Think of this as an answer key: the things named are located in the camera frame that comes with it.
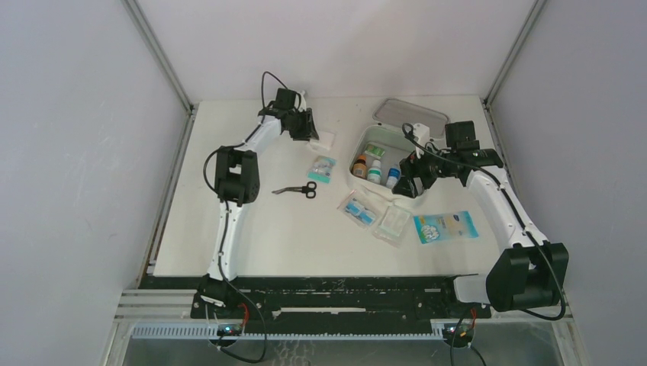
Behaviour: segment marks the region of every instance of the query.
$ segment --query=gray lid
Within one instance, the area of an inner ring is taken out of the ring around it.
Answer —
[[[445,136],[445,125],[449,123],[447,114],[394,98],[386,99],[373,119],[394,126],[424,124],[429,127],[430,136],[437,139]]]

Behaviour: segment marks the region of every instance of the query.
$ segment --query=brown bottle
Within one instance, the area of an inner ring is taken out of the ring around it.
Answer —
[[[356,177],[366,179],[367,171],[368,169],[366,168],[366,156],[360,155],[355,161],[355,164],[352,166],[351,173]]]

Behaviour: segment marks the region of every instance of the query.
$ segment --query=scissors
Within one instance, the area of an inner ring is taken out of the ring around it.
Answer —
[[[301,187],[287,187],[279,189],[277,191],[272,191],[273,194],[281,194],[283,192],[301,192],[305,194],[306,198],[315,198],[317,196],[317,183],[309,181],[306,185]]]

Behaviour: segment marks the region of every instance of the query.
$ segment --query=gray wall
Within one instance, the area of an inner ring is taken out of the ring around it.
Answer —
[[[494,117],[520,199],[571,254],[592,364],[644,364],[647,2],[549,2]]]
[[[0,2],[0,364],[97,364],[184,111],[119,0]]]

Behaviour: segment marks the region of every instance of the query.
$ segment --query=blue package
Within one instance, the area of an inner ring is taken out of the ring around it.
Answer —
[[[423,244],[452,239],[478,238],[468,211],[415,216],[414,223],[420,242]]]
[[[366,226],[371,226],[373,224],[373,221],[375,221],[375,214],[371,212],[370,210],[364,209],[359,216],[357,216],[360,221],[362,221]]]
[[[346,212],[358,217],[362,211],[364,211],[364,206],[360,204],[355,198],[350,200],[350,202],[346,205]]]

